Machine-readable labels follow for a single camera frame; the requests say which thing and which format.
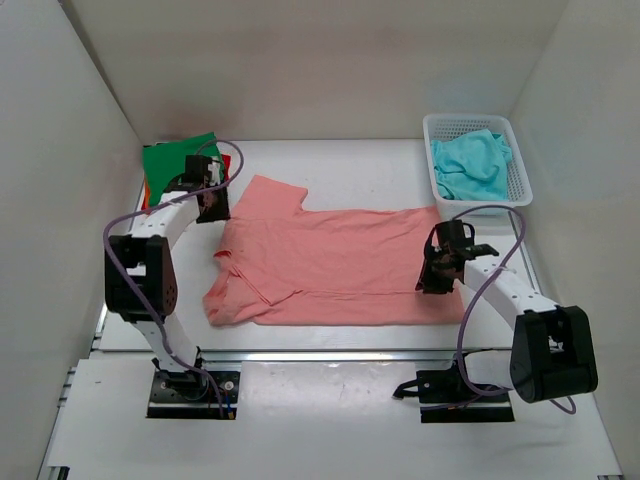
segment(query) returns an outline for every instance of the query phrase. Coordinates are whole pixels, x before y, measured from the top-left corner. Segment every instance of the teal towel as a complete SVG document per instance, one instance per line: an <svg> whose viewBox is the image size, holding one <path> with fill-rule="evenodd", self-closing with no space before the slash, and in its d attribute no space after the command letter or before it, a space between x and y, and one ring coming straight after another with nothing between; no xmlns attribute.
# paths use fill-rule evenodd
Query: teal towel
<svg viewBox="0 0 640 480"><path fill-rule="evenodd" d="M448 200L506 201L507 165L513 159L504 135L478 130L450 142L431 142L438 193Z"/></svg>

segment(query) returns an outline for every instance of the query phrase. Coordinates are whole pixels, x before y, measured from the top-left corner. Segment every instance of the white wall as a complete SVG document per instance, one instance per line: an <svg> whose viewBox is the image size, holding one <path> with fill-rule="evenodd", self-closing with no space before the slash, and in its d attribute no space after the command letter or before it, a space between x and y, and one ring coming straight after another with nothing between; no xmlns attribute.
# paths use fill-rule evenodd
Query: white wall
<svg viewBox="0 0 640 480"><path fill-rule="evenodd" d="M144 142L420 138L507 114L566 0L67 0Z"/></svg>
<svg viewBox="0 0 640 480"><path fill-rule="evenodd" d="M95 329L102 226L139 191L140 142L55 0L0 1L0 45L0 478L33 480Z"/></svg>
<svg viewBox="0 0 640 480"><path fill-rule="evenodd" d="M640 478L640 3L572 0L511 119L528 245L543 284L590 315L598 406Z"/></svg>

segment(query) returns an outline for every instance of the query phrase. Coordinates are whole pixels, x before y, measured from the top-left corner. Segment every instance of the white plastic basket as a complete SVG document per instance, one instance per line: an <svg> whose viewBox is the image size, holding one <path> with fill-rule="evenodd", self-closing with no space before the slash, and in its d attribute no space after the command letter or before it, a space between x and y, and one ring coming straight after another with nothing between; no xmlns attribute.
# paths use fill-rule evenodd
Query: white plastic basket
<svg viewBox="0 0 640 480"><path fill-rule="evenodd" d="M458 213L472 207L481 205L500 204L509 207L523 207L529 205L533 200L531 185L527 172L524 169L520 149L513 134L513 129L509 120L499 115L474 115L474 114L434 114L427 115L422 121L424 129L424 141L427 147L427 161L429 162L429 177L431 179L431 190L436 198L438 212L443 219L450 219ZM447 200L438 193L436 185L436 174L434 170L433 154L431 152L431 140L449 141L458 138L468 132L488 128L493 133L504 135L507 144L513 152L513 160L507 169L508 202L481 202ZM501 215L506 210L485 209L473 212L471 215Z"/></svg>

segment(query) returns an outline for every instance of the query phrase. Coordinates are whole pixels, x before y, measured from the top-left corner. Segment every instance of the purple cable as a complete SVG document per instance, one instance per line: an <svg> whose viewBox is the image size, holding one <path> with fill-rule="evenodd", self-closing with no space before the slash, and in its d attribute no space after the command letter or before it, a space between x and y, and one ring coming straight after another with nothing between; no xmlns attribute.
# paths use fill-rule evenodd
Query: purple cable
<svg viewBox="0 0 640 480"><path fill-rule="evenodd" d="M136 297L138 297L138 299L140 300L140 303L142 303L145 310L149 312L149 315L151 316L155 324L158 326L158 329L160 330L160 334L162 335L162 346L164 347L167 354L171 357L173 361L175 361L181 367L186 368L187 370L197 373L199 375L202 375L207 379L207 383L211 386L211 388L213 388L216 394L216 399L218 400L218 408L220 410L220 418L223 418L224 412L222 410L222 395L220 394L220 389L218 388L218 385L216 384L214 378L205 369L194 367L193 365L189 365L187 362L180 359L173 352L173 350L171 349L171 345L169 345L169 341L167 339L167 331L164 328L164 323L162 322L160 315L158 314L158 312L155 311L155 309L153 308L153 306L151 305L147 297L144 295L144 293L142 293L142 290L140 290L140 288L136 285L133 279L129 276L126 268L124 268L120 260L118 260L118 257L116 256L113 249L111 248L111 245L109 245L109 232L118 223L124 222L125 220L129 220L130 218L139 217L140 215L148 215L152 212L168 207L169 205L173 205L175 203L181 202L182 200L186 200L187 198L194 197L202 193L215 192L216 190L221 190L227 187L233 180L235 180L235 178L238 176L238 174L242 170L242 167L244 166L244 155L242 153L242 150L240 150L240 148L233 142L229 142L227 140L214 139L214 140L209 140L204 145L202 145L198 149L198 152L201 152L202 149L208 147L209 145L213 145L215 143L226 143L227 145L230 145L231 147L233 147L234 150L236 150L240 155L240 165L238 165L238 168L236 169L235 173L231 175L228 180L222 182L219 185L214 185L213 187L207 187L201 190L196 190L195 192L185 193L184 195L180 195L179 197L176 197L169 202L160 203L154 207L145 208L144 210L140 210L138 212L128 213L126 215L122 215L121 217L114 218L107 224L106 227L104 227L104 231L102 232L102 243L104 244L105 252L107 252L107 255L109 255L109 258L111 259L111 262L113 263L113 265L116 267L116 270L118 270L120 275L122 275L122 278L124 279L124 281L127 283L129 288L131 288L131 290L136 295Z"/></svg>
<svg viewBox="0 0 640 480"><path fill-rule="evenodd" d="M513 247L511 247L511 250L507 252L507 254L504 256L504 258L500 262L500 265L498 265L498 267L496 268L496 271L493 272L489 276L489 278L487 278L487 280L485 280L485 282L480 286L476 294L473 296L473 298L469 302L469 306L465 310L464 316L462 317L462 321L460 322L460 330L458 330L458 342L456 345L456 360L458 362L458 368L460 369L460 376L462 377L462 379L464 380L464 383L467 385L467 387L469 387L469 389L472 392L484 397L495 397L495 396L503 395L507 393L510 389L496 388L495 390L481 390L480 388L475 386L471 382L471 380L469 380L469 375L467 374L467 367L464 364L464 357L463 357L464 333L465 333L465 330L467 329L467 324L469 323L469 317L471 316L471 312L473 311L474 307L482 297L482 294L500 276L500 274L502 273L502 270L506 268L507 262L518 251L518 248L520 248L520 245L522 245L522 242L524 241L525 233L527 231L527 222L524 218L524 215L518 212L515 208L508 207L506 205L483 205L481 207L473 207L468 210L465 210L462 213L459 213L458 215L453 217L452 220L459 219L460 217L463 217L464 215L468 215L471 212L475 212L477 210L484 210L487 208L499 208L502 210L508 210L509 212L513 213L520 220L520 233L518 234L518 237L516 238L516 242L513 244ZM553 403L556 407L558 407L563 412L568 413L569 415L573 415L577 411L576 404L571 397L567 397L567 399L571 404L571 409L567 409L566 407L558 403L556 400L551 400L551 403Z"/></svg>

